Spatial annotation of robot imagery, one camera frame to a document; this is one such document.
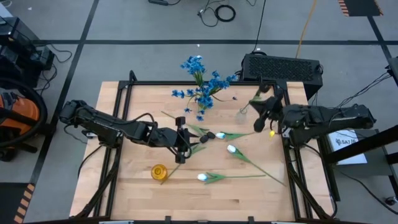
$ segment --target wooden table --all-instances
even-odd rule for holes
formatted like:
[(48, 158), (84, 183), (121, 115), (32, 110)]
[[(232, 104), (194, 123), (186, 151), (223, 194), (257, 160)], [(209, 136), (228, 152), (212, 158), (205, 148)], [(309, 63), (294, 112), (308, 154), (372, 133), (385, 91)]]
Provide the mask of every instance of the wooden table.
[[(112, 114), (117, 86), (117, 82), (103, 82), (97, 110)], [(159, 127), (174, 129), (175, 121), (160, 111), (173, 116), (186, 115), (183, 109), (187, 107), (188, 99), (182, 100), (170, 95), (174, 89), (187, 88), (192, 86), (133, 86), (127, 119), (134, 119), (148, 112), (154, 116)], [(288, 83), (288, 89), (292, 104), (307, 104), (302, 83)], [(251, 133), (258, 114), (248, 107), (246, 120), (238, 124), (236, 113), (252, 98), (256, 90), (256, 86), (231, 86), (216, 96), (223, 100), (236, 96), (237, 101), (215, 101), (214, 108), (206, 111), (204, 122), (198, 122), (192, 113), (187, 116), (187, 123), (208, 128), (214, 133)], [(269, 91), (262, 97), (267, 98), (272, 92)], [(194, 106), (194, 103), (189, 104), (193, 110), (196, 109)], [(239, 148), (253, 163), (283, 181), (286, 186), (268, 176), (224, 179), (209, 185), (197, 180), (197, 175), (204, 172), (223, 175), (262, 174), (252, 165), (233, 157), (226, 150), (228, 144)], [(317, 149), (316, 141), (309, 142), (309, 145)], [(160, 185), (160, 182), (152, 179), (150, 170), (156, 164), (164, 164), (170, 172), (177, 166), (174, 163), (174, 155), (166, 149), (149, 148), (125, 139), (111, 218), (164, 220), (166, 215), (170, 215), (172, 220), (247, 221), (248, 216), (253, 216), (255, 221), (294, 221), (280, 136), (271, 138), (269, 130), (265, 130), (229, 142), (215, 139), (208, 141), (204, 146), (206, 149), (187, 159), (186, 164), (181, 165), (165, 184)], [(97, 147), (97, 140), (90, 140), (85, 156)], [(80, 212), (98, 188), (103, 158), (104, 150), (96, 153), (83, 166), (70, 215)], [(332, 214), (333, 208), (320, 158), (310, 150), (302, 149), (302, 160), (309, 191), (323, 209)], [(299, 199), (300, 212), (304, 216), (302, 197)], [(105, 202), (106, 200), (103, 200), (101, 214), (104, 214)]]

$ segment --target vacuum hose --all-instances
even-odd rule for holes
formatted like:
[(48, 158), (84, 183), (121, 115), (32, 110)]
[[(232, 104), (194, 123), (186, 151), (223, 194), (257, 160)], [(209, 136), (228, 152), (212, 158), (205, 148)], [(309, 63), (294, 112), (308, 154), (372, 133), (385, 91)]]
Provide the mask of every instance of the vacuum hose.
[(45, 125), (45, 123), (47, 122), (48, 114), (47, 107), (45, 106), (43, 98), (33, 88), (27, 86), (26, 84), (17, 80), (13, 80), (11, 78), (0, 77), (0, 88), (17, 89), (27, 99), (32, 100), (39, 109), (39, 119), (37, 120), (37, 123), (26, 133), (21, 134), (20, 136), (10, 141), (0, 142), (1, 149), (14, 146), (36, 135), (40, 128), (42, 128), (43, 125)]

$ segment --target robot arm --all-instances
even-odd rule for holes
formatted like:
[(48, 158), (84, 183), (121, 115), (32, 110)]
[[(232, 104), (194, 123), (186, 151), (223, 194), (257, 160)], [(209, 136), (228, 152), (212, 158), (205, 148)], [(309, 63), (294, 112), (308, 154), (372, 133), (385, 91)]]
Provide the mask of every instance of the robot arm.
[(301, 146), (312, 138), (346, 128), (373, 127), (376, 120), (364, 105), (347, 108), (326, 108), (323, 106), (287, 105), (282, 106), (283, 91), (264, 101), (250, 101), (259, 113), (254, 130), (261, 132), (266, 119), (278, 121), (278, 133), (289, 138), (293, 146)]
[[(137, 121), (143, 116), (150, 116), (152, 122)], [(166, 147), (175, 154), (176, 163), (183, 164), (190, 157), (190, 137), (197, 137), (183, 129), (185, 118), (176, 119), (177, 130), (158, 128), (149, 113), (132, 121), (125, 121), (102, 113), (84, 101), (68, 101), (60, 113), (60, 121), (67, 125), (81, 126), (98, 136), (99, 143), (106, 147), (118, 147), (124, 136), (131, 142), (149, 147)]]

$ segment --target yellow cup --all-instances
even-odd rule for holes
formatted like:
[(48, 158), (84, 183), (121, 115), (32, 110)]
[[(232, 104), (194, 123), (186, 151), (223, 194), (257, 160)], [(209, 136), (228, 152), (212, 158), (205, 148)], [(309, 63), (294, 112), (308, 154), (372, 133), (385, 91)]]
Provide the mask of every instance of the yellow cup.
[(155, 180), (165, 180), (167, 178), (166, 166), (162, 164), (157, 164), (152, 167), (150, 172), (151, 176)]

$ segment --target white tulip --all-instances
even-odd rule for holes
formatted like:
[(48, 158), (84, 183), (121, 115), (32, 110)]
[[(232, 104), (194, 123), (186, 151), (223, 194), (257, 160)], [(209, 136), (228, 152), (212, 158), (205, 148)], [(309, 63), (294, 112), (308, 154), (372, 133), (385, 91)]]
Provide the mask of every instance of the white tulip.
[(207, 175), (206, 174), (198, 174), (197, 178), (200, 181), (206, 181), (207, 180)]
[(235, 153), (235, 152), (236, 152), (235, 146), (232, 146), (232, 145), (229, 145), (229, 146), (227, 147), (227, 150), (228, 150), (228, 152), (230, 152), (230, 153)]
[(219, 139), (224, 139), (225, 138), (225, 133), (217, 133), (216, 137)]

